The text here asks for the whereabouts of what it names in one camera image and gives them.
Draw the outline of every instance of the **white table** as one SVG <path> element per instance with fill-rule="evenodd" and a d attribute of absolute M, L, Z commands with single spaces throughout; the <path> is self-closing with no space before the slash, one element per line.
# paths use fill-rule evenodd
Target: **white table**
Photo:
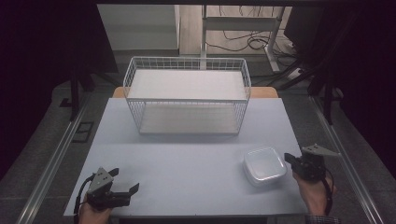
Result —
<path fill-rule="evenodd" d="M 243 155 L 257 147 L 274 147 L 282 156 L 301 155 L 281 99 L 250 99 L 240 134 L 227 136 L 139 135 L 125 99 L 111 98 L 64 216 L 73 216 L 82 182 L 100 166 L 120 168 L 114 192 L 140 183 L 131 205 L 115 208 L 113 217 L 306 213 L 289 164 L 277 183 L 250 185 Z"/>

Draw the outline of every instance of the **white wire basket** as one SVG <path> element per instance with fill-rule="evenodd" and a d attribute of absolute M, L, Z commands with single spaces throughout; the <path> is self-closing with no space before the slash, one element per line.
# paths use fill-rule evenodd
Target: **white wire basket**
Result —
<path fill-rule="evenodd" d="M 244 59 L 133 57 L 123 81 L 140 133 L 238 134 L 250 97 Z"/>

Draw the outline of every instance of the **white wall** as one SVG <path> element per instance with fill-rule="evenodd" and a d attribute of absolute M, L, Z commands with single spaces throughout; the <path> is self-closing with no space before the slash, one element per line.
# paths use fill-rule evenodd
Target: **white wall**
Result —
<path fill-rule="evenodd" d="M 98 5 L 113 50 L 178 49 L 178 6 Z"/>

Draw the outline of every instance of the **white plastic container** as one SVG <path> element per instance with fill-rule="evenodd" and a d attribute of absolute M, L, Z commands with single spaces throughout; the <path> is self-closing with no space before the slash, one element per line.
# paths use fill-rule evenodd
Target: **white plastic container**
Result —
<path fill-rule="evenodd" d="M 274 148 L 264 147 L 245 153 L 244 170 L 253 186 L 262 187 L 276 182 L 288 168 Z"/>

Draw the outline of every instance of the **cable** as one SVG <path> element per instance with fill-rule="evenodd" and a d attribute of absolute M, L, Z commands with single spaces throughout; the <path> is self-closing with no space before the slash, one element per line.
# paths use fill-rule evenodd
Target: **cable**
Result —
<path fill-rule="evenodd" d="M 289 63 L 289 64 L 282 63 L 282 62 L 280 61 L 280 59 L 282 59 L 282 58 L 293 58 L 293 59 L 295 59 L 296 57 L 295 57 L 295 56 L 292 56 L 292 55 L 279 55 L 279 56 L 276 57 L 276 62 L 277 62 L 277 63 L 282 64 L 282 65 L 285 66 L 285 67 L 289 67 L 289 66 L 292 65 L 292 63 Z"/>
<path fill-rule="evenodd" d="M 276 44 L 276 46 L 277 46 L 277 48 L 279 49 L 279 50 L 277 50 L 277 49 L 274 49 L 274 52 L 276 53 L 276 52 L 278 52 L 278 55 L 280 55 L 280 54 L 283 54 L 283 55 L 289 55 L 289 56 L 296 56 L 295 54 L 288 54 L 288 53 L 285 53 L 285 52 L 283 52 L 281 49 L 280 49 L 280 47 L 279 47 L 279 45 L 277 44 L 277 42 L 275 41 L 275 44 Z"/>
<path fill-rule="evenodd" d="M 255 49 L 255 50 L 259 50 L 259 49 L 264 49 L 267 45 L 268 45 L 268 41 L 269 41 L 269 37 L 267 36 L 251 36 L 248 40 L 247 40 L 247 44 L 250 46 L 251 49 Z M 255 48 L 251 45 L 251 43 L 253 42 L 259 42 L 262 45 L 259 48 Z"/>
<path fill-rule="evenodd" d="M 241 48 L 241 49 L 226 49 L 226 48 L 224 48 L 224 47 L 222 47 L 222 46 L 217 46 L 217 45 L 208 44 L 207 42 L 206 42 L 206 44 L 207 44 L 208 46 L 210 46 L 210 47 L 213 47 L 213 48 L 225 49 L 225 50 L 234 51 L 234 52 L 241 51 L 241 50 L 246 49 L 246 48 L 248 47 L 248 45 L 246 45 L 245 47 L 243 47 L 243 48 Z"/>
<path fill-rule="evenodd" d="M 282 77 L 288 76 L 289 75 L 289 71 L 294 68 L 295 66 L 297 66 L 297 64 L 300 64 L 300 60 L 297 59 L 296 61 L 294 61 L 294 63 L 292 63 L 290 66 L 288 66 L 279 77 L 274 78 L 271 82 L 269 82 L 266 86 L 270 87 L 272 84 L 274 84 L 276 81 L 280 80 Z"/>
<path fill-rule="evenodd" d="M 332 176 L 332 172 L 330 172 L 330 170 L 329 169 L 327 169 L 327 167 L 326 167 L 326 171 L 329 173 L 329 175 L 330 175 L 330 179 L 332 180 L 332 193 L 334 192 L 334 177 Z"/>
<path fill-rule="evenodd" d="M 224 16 L 226 16 L 224 10 L 222 9 L 222 6 L 219 6 L 219 14 L 220 14 L 220 16 L 222 16 L 221 12 L 224 13 Z"/>
<path fill-rule="evenodd" d="M 85 185 L 88 183 L 88 182 L 90 182 L 90 181 L 93 181 L 93 178 L 95 177 L 95 174 L 93 174 L 93 175 L 91 175 L 90 177 L 88 177 L 85 181 L 84 181 L 84 183 L 82 183 L 82 185 L 81 185 L 81 188 L 79 189 L 79 192 L 78 192 L 78 196 L 77 196 L 77 198 L 76 198 L 76 203 L 75 203 L 75 209 L 74 209 L 74 223 L 75 224 L 78 224 L 78 220 L 79 220 L 79 206 L 80 205 L 82 205 L 83 203 L 81 202 L 81 194 L 82 194 L 82 191 L 84 190 L 84 188 L 85 188 Z"/>
<path fill-rule="evenodd" d="M 271 79 L 273 79 L 274 77 L 277 77 L 277 76 L 280 76 L 280 75 L 281 75 L 281 74 L 272 74 L 272 75 L 268 75 L 268 76 L 262 76 L 262 77 L 260 77 L 261 79 L 260 79 L 259 81 L 252 82 L 252 83 L 251 83 L 251 86 L 255 86 L 255 85 L 257 85 L 257 84 L 259 84 L 259 83 L 262 83 L 262 82 L 264 82 L 264 81 L 271 80 Z"/>
<path fill-rule="evenodd" d="M 247 16 L 250 16 L 250 13 L 251 13 L 252 11 L 254 11 L 254 10 L 256 10 L 256 7 L 253 7 L 253 9 L 251 9 L 251 10 L 249 11 L 249 13 L 247 14 Z"/>
<path fill-rule="evenodd" d="M 249 35 L 241 35 L 241 36 L 232 37 L 232 38 L 227 37 L 227 36 L 225 35 L 225 33 L 224 33 L 224 36 L 225 36 L 225 38 L 228 39 L 228 40 L 235 40 L 235 39 L 242 39 L 242 38 L 245 38 L 245 37 L 248 37 L 248 36 L 252 36 L 252 35 L 257 35 L 257 34 L 260 34 L 260 33 L 263 33 L 263 32 L 266 32 L 266 31 L 258 31 L 258 32 L 253 33 L 253 34 L 250 33 Z"/>
<path fill-rule="evenodd" d="M 259 7 L 259 12 L 257 13 L 257 17 L 260 17 L 260 11 L 262 10 L 262 7 Z"/>

